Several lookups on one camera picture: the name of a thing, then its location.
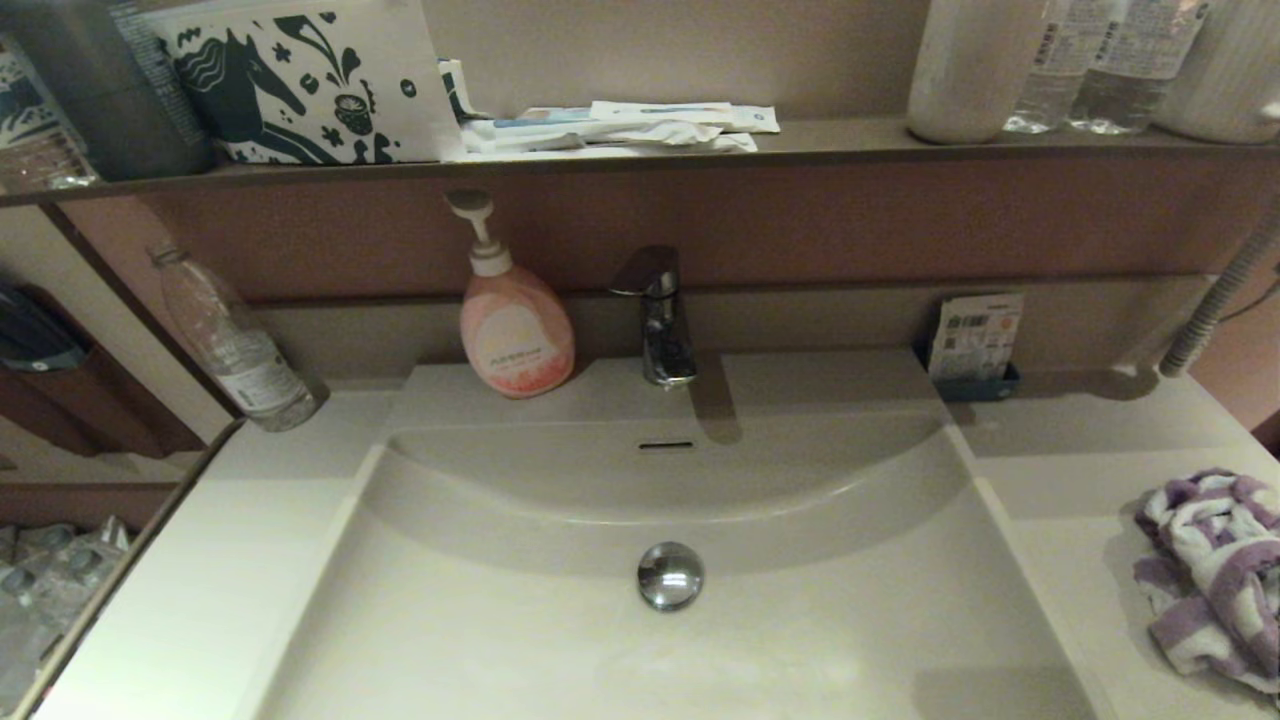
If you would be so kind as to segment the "purple white striped towel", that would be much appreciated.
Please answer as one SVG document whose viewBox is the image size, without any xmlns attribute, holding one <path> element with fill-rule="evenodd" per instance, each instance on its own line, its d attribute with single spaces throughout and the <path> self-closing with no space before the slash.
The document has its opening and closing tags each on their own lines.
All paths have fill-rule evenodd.
<svg viewBox="0 0 1280 720">
<path fill-rule="evenodd" d="M 1280 482 L 1212 468 L 1152 489 L 1132 577 L 1172 669 L 1216 673 L 1280 710 Z"/>
</svg>

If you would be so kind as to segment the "white ribbed container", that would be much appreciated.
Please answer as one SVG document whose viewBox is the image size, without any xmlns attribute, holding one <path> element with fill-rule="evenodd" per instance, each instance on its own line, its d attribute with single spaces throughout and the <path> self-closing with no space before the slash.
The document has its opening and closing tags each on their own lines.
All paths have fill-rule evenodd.
<svg viewBox="0 0 1280 720">
<path fill-rule="evenodd" d="M 1280 138 L 1280 0 L 1213 0 L 1153 124 L 1213 143 Z"/>
</svg>

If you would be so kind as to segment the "shrink-wrapped water bottle pack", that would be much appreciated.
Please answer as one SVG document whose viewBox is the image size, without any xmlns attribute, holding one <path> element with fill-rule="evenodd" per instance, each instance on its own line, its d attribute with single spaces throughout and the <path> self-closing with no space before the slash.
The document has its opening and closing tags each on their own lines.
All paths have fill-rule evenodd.
<svg viewBox="0 0 1280 720">
<path fill-rule="evenodd" d="M 128 525 L 109 516 L 0 527 L 0 717 L 13 714 L 55 644 L 131 550 Z"/>
</svg>

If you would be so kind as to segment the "white box with horse print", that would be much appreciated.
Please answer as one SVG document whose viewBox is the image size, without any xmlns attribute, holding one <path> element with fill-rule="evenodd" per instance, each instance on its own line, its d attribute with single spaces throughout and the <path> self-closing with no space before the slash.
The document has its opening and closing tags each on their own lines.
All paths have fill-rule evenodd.
<svg viewBox="0 0 1280 720">
<path fill-rule="evenodd" d="M 201 0 L 145 19 L 232 161 L 347 167 L 466 154 L 422 0 Z"/>
</svg>

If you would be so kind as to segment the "blue white sachet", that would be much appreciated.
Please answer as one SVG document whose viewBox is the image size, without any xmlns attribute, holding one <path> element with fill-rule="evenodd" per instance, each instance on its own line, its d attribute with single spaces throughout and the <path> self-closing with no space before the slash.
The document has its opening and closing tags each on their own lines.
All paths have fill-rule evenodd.
<svg viewBox="0 0 1280 720">
<path fill-rule="evenodd" d="M 495 129 L 536 129 L 593 120 L 591 108 L 529 108 L 515 118 L 494 119 Z"/>
</svg>

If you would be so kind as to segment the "white cylindrical cup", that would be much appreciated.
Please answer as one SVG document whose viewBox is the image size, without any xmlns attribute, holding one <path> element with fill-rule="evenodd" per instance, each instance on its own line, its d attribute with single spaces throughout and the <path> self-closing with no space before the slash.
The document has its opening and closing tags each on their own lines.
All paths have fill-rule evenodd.
<svg viewBox="0 0 1280 720">
<path fill-rule="evenodd" d="M 908 99 L 908 132 L 980 145 L 1005 126 L 1030 70 L 1050 0 L 931 0 Z"/>
</svg>

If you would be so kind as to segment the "clear bottle with white label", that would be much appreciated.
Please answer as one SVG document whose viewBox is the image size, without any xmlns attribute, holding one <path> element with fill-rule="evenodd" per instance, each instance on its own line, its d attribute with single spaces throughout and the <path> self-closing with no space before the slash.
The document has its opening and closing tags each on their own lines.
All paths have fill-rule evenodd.
<svg viewBox="0 0 1280 720">
<path fill-rule="evenodd" d="M 239 295 L 174 243 L 147 249 L 170 319 L 196 363 L 266 432 L 287 432 L 321 406 Z"/>
</svg>

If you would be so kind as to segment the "brown wall shelf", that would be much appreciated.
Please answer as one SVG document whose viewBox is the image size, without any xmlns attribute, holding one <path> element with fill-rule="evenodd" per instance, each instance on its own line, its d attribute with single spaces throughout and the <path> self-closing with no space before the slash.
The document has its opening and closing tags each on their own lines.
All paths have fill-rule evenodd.
<svg viewBox="0 0 1280 720">
<path fill-rule="evenodd" d="M 755 152 L 673 154 L 658 156 L 512 159 L 472 155 L 460 161 L 397 163 L 347 167 L 244 165 L 224 163 L 197 176 L 105 182 L 82 188 L 4 193 L 0 209 L 55 205 L 91 199 L 151 193 L 205 192 L 255 187 L 360 183 L 378 181 L 468 179 L 509 176 L 635 173 L 795 167 L 841 167 L 895 161 L 993 161 L 1006 159 L 1213 159 L 1280 164 L 1280 142 L 1211 143 L 1153 128 L 1140 135 L 1106 136 L 1069 131 L 1047 135 L 1001 135 L 977 145 L 929 143 L 908 131 L 901 117 L 850 117 L 786 120 L 778 135 L 758 135 Z"/>
</svg>

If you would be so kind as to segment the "dark blue card holder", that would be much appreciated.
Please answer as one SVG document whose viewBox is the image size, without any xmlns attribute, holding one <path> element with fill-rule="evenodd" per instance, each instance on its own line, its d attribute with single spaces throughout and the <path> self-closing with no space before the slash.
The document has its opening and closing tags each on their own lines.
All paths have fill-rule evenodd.
<svg viewBox="0 0 1280 720">
<path fill-rule="evenodd" d="M 925 369 L 925 374 L 931 373 L 932 348 L 932 345 L 916 345 L 913 347 L 916 359 Z M 975 361 L 987 361 L 998 359 L 998 346 L 984 347 L 982 343 L 978 343 L 968 354 Z M 1016 365 L 1006 363 L 1004 368 L 1004 374 L 1000 378 L 931 379 L 931 383 L 937 389 L 940 397 L 947 404 L 998 402 L 1012 397 L 1021 383 L 1021 373 Z"/>
</svg>

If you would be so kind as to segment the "crumpled white plastic wrapper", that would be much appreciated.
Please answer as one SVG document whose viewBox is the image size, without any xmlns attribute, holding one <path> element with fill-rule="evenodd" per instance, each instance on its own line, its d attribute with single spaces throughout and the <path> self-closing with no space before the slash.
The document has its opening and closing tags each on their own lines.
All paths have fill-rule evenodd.
<svg viewBox="0 0 1280 720">
<path fill-rule="evenodd" d="M 751 135 L 727 133 L 686 120 L 582 120 L 543 126 L 471 120 L 461 128 L 461 137 L 468 156 L 477 161 L 727 155 L 759 150 Z"/>
</svg>

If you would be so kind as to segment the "small white printed packet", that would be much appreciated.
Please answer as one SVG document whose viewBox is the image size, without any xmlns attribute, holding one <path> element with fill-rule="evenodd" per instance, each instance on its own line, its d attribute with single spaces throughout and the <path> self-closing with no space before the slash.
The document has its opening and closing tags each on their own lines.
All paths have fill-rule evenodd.
<svg viewBox="0 0 1280 720">
<path fill-rule="evenodd" d="M 494 119 L 493 114 L 476 109 L 471 102 L 465 78 L 465 67 L 461 60 L 439 56 L 436 59 L 436 68 L 445 88 L 445 97 L 449 101 L 456 120 L 460 124 L 471 120 Z"/>
</svg>

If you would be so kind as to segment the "dark grey cylindrical bottle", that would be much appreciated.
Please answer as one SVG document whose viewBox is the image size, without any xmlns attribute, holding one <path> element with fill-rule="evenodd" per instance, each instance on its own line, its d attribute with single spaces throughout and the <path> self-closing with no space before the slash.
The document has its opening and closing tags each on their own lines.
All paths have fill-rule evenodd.
<svg viewBox="0 0 1280 720">
<path fill-rule="evenodd" d="M 212 168 L 212 142 L 138 0 L 0 0 L 0 37 L 52 95 L 106 182 Z"/>
</svg>

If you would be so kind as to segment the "pink soap pump bottle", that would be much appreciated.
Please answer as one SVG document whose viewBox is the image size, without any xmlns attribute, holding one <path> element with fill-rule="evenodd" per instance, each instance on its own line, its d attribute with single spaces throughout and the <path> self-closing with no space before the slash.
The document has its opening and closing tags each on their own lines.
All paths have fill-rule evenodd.
<svg viewBox="0 0 1280 720">
<path fill-rule="evenodd" d="M 507 398 L 531 398 L 562 386 L 575 365 L 575 337 L 558 295 L 517 265 L 486 227 L 494 211 L 481 190 L 449 190 L 451 210 L 475 232 L 472 275 L 460 311 L 465 355 L 477 377 Z"/>
</svg>

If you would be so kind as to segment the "chrome faucet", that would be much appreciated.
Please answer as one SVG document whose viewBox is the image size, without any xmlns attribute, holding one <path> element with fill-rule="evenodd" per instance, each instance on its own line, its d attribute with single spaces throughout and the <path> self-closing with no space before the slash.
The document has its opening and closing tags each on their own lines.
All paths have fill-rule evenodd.
<svg viewBox="0 0 1280 720">
<path fill-rule="evenodd" d="M 698 378 L 698 365 L 684 316 L 677 249 L 669 245 L 637 249 L 607 290 L 641 302 L 645 380 L 663 389 L 692 383 Z"/>
</svg>

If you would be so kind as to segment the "white ceramic sink basin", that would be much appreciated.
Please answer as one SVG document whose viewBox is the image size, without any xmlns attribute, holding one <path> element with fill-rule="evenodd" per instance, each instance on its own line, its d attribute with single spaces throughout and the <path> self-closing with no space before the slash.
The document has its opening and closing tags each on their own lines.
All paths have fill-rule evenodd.
<svg viewBox="0 0 1280 720">
<path fill-rule="evenodd" d="M 701 557 L 649 609 L 653 544 Z M 237 720 L 1101 720 L 905 350 L 396 396 Z"/>
</svg>

